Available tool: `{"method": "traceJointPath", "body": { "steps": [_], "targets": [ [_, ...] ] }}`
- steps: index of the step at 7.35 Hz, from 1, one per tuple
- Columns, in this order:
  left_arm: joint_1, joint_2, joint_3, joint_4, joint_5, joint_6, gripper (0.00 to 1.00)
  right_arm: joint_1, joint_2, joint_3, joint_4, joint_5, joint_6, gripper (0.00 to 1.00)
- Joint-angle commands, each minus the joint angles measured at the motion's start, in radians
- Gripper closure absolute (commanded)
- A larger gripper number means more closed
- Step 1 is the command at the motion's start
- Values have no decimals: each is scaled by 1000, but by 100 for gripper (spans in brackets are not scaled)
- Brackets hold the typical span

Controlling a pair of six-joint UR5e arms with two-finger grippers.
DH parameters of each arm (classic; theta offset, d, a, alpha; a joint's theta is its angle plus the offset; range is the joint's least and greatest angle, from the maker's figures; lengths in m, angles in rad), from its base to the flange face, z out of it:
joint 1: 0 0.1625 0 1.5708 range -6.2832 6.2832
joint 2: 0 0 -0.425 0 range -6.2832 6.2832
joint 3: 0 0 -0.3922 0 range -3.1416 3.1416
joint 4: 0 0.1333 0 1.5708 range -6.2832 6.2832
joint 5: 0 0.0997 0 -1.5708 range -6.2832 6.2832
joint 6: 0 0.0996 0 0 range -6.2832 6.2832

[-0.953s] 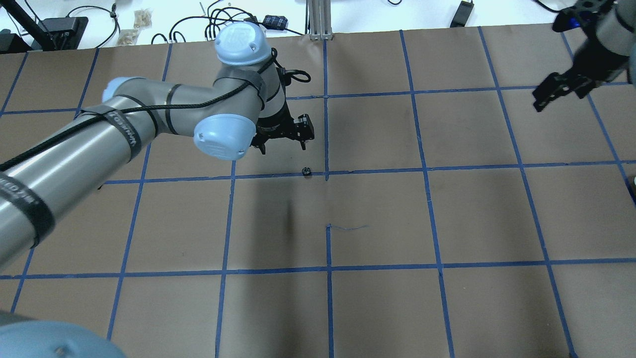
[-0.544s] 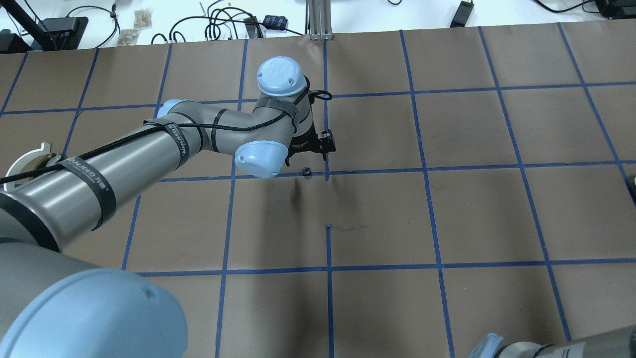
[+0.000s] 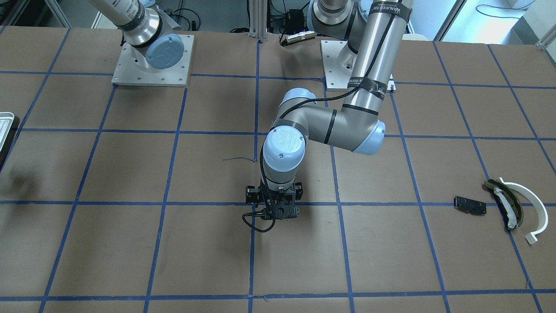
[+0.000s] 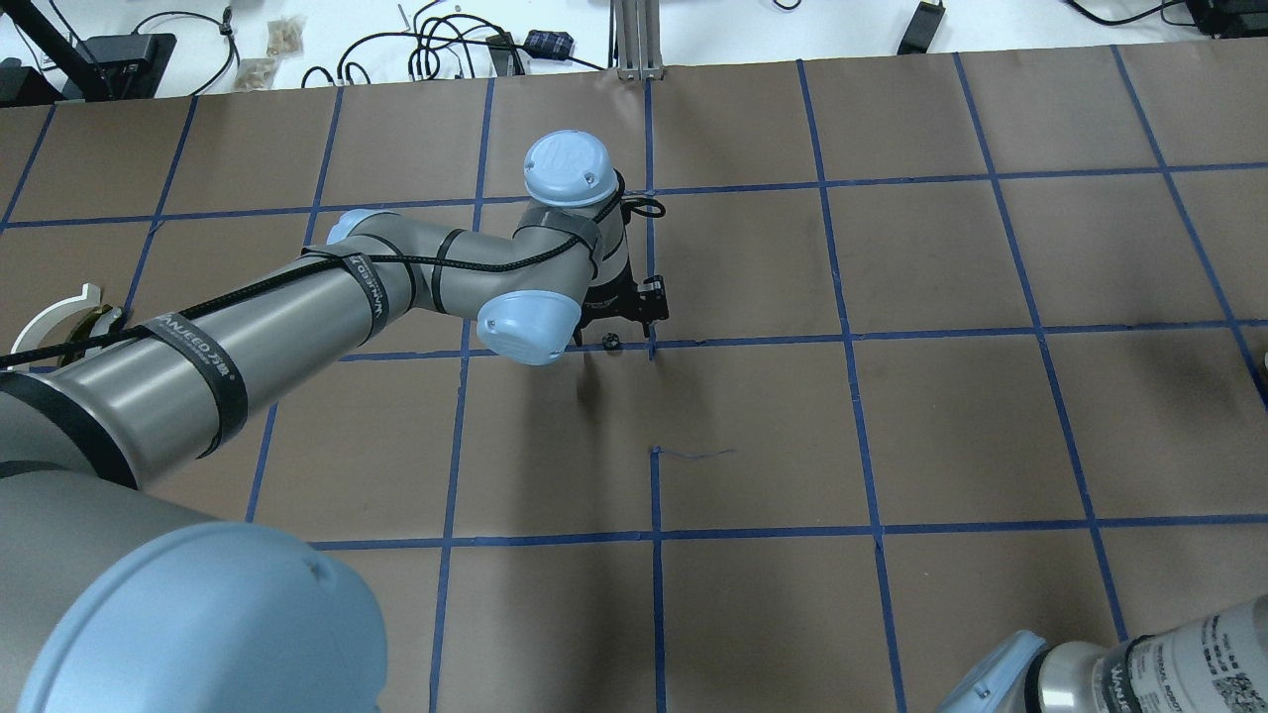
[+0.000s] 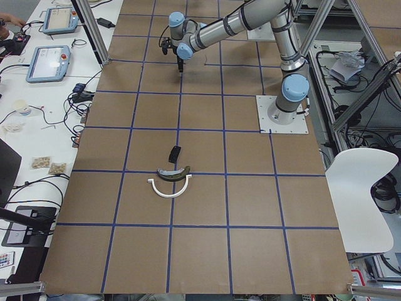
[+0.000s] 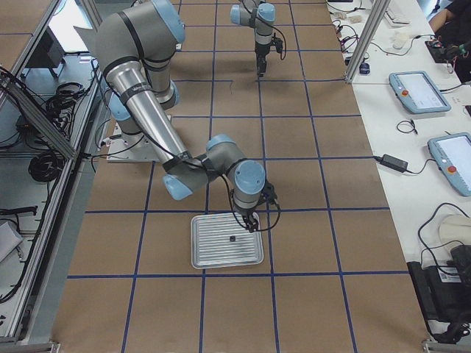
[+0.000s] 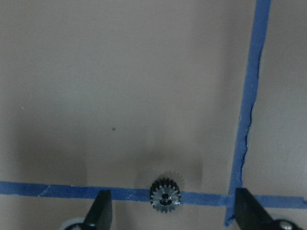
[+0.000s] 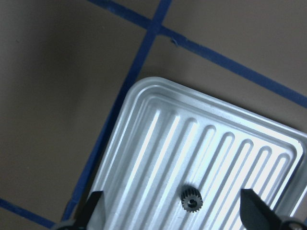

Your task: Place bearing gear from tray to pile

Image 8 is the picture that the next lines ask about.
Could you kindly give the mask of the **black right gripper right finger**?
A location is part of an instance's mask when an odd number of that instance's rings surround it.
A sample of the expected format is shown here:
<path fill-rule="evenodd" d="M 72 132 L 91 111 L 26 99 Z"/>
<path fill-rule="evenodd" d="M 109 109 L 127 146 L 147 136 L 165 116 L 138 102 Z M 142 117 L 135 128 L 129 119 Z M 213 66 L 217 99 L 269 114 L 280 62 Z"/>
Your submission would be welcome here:
<path fill-rule="evenodd" d="M 247 230 L 284 230 L 282 220 L 252 189 L 240 191 L 240 219 Z"/>

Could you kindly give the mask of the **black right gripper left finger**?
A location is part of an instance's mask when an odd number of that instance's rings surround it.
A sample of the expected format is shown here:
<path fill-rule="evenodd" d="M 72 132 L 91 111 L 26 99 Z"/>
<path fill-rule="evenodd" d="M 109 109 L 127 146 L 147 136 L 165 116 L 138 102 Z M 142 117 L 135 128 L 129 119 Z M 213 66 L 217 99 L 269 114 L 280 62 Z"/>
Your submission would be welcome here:
<path fill-rule="evenodd" d="M 87 228 L 88 223 L 90 222 L 90 219 L 93 216 L 95 208 L 103 194 L 104 194 L 103 191 L 95 191 L 91 193 L 88 200 L 86 201 L 86 204 L 84 205 L 80 214 L 76 218 L 71 228 L 72 230 L 85 230 Z"/>

